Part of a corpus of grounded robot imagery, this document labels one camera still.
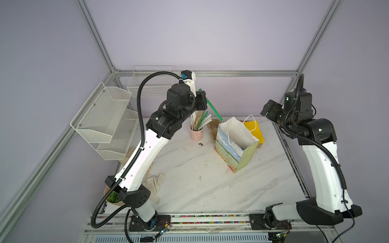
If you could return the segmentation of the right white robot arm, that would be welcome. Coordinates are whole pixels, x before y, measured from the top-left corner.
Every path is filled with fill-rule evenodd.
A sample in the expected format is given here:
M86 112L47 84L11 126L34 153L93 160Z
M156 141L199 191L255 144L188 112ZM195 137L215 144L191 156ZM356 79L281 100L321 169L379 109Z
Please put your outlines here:
M308 159L316 191L314 197L306 200L268 206L263 217L266 227L274 229L287 220L334 226L345 218L354 219L363 214L347 193L337 158L334 125L328 119L314 118L311 93L289 92L284 105L269 100L261 115L275 122L288 137L298 140Z

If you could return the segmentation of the painted paper gift bag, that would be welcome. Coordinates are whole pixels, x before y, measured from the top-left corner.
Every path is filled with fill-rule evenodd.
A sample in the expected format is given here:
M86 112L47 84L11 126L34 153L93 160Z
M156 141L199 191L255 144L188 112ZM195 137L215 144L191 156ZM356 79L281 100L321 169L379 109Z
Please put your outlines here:
M246 167L252 159L260 144L253 135L258 129L258 121L253 115L243 121L231 117L218 125L215 151L233 173Z

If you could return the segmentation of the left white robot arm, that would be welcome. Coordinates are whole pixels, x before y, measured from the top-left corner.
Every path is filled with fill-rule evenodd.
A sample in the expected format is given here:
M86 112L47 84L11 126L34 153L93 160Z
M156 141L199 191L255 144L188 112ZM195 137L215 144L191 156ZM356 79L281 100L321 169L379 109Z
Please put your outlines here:
M94 227L103 226L118 212L130 208L144 230L155 228L158 214L150 203L151 191L142 185L142 180L157 154L182 128L183 122L196 111L206 109L205 91L192 91L189 85L179 83L167 91L166 100L146 123L142 119L139 120L141 131L139 145L123 169L105 180L109 191L104 197L107 198L112 192L116 192L124 206L100 223L92 220L91 224Z

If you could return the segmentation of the single green straw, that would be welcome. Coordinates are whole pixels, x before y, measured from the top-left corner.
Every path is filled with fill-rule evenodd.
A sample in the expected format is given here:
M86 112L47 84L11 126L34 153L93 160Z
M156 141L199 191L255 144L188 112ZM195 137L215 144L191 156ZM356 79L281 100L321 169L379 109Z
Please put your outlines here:
M223 118L221 117L219 112L216 110L215 106L209 101L208 98L207 98L207 106L208 106L208 108L210 108L214 112L214 114L217 116L218 119L223 121Z

